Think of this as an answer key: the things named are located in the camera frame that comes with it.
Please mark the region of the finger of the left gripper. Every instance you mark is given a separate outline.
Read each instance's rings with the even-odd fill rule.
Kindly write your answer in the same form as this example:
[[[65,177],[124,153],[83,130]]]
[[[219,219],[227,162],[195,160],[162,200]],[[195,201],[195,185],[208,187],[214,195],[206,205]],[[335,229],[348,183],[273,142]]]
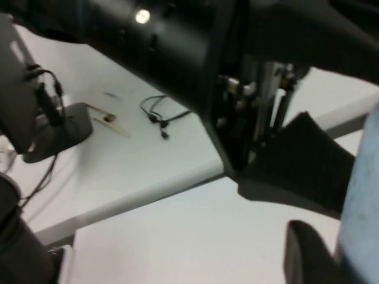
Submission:
[[[354,165],[354,156],[331,139],[306,112],[298,114],[278,134],[251,145],[244,123],[229,130],[237,160],[238,194],[248,201],[294,206],[339,219]]]
[[[378,1],[249,1],[248,52],[378,84]]]

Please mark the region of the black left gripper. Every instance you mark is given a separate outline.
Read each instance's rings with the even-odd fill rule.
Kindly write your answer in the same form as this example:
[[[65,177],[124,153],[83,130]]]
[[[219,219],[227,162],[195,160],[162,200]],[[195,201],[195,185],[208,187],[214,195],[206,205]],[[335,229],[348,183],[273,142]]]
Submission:
[[[219,75],[214,141],[227,173],[240,173],[283,126],[297,84],[308,68],[254,59],[246,50],[239,74]]]

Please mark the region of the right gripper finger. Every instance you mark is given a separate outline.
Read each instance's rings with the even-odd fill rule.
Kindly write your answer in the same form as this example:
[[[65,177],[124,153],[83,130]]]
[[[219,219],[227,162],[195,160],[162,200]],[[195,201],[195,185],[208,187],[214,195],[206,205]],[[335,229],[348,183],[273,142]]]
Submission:
[[[319,233],[299,220],[287,225],[284,276],[286,283],[343,283],[343,271]]]

